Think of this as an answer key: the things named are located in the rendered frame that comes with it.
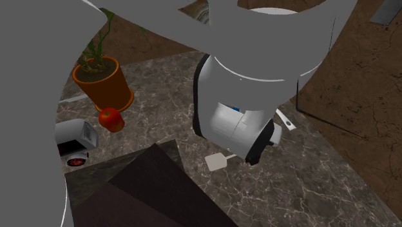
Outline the white spatula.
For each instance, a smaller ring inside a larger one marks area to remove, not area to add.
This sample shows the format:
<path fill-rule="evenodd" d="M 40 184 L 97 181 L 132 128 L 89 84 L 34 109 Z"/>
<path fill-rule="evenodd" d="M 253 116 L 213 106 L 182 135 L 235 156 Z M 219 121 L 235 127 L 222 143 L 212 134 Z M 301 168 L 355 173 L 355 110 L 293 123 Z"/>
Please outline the white spatula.
<path fill-rule="evenodd" d="M 222 153 L 214 153 L 205 157 L 207 167 L 210 172 L 220 170 L 227 166 L 227 160 L 236 157 L 236 154 L 225 156 Z"/>

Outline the red apple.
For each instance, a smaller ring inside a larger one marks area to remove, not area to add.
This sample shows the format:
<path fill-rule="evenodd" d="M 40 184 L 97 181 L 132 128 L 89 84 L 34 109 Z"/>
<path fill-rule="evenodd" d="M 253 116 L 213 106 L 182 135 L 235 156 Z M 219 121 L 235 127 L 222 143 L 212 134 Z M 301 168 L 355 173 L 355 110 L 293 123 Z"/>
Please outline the red apple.
<path fill-rule="evenodd" d="M 99 124 L 112 133 L 124 128 L 125 122 L 120 112 L 114 108 L 103 109 L 98 116 Z"/>

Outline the green plant in orange pot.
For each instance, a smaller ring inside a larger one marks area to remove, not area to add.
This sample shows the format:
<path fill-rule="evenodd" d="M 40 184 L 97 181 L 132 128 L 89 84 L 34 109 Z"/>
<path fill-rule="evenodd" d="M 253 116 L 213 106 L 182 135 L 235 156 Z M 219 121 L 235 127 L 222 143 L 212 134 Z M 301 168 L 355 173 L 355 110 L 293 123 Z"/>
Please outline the green plant in orange pot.
<path fill-rule="evenodd" d="M 128 109 L 134 101 L 119 62 L 104 55 L 102 43 L 111 32 L 111 21 L 115 14 L 105 8 L 101 12 L 107 17 L 108 31 L 99 32 L 99 42 L 90 41 L 77 60 L 72 79 L 93 101 L 98 111 L 114 108 L 119 112 Z"/>

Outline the pale grey flat utensil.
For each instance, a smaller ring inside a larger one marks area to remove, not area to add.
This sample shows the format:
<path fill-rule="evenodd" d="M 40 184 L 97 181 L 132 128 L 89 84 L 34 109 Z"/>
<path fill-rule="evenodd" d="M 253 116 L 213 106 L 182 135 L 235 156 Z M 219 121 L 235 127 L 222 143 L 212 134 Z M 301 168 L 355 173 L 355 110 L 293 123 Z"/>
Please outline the pale grey flat utensil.
<path fill-rule="evenodd" d="M 69 99 L 64 99 L 62 101 L 59 101 L 59 104 L 61 104 L 61 103 L 72 103 L 74 101 L 78 101 L 78 100 L 85 99 L 85 98 L 88 98 L 88 96 L 87 95 L 79 95 L 79 96 L 76 96 L 76 97 L 72 97 L 72 98 L 69 98 Z"/>

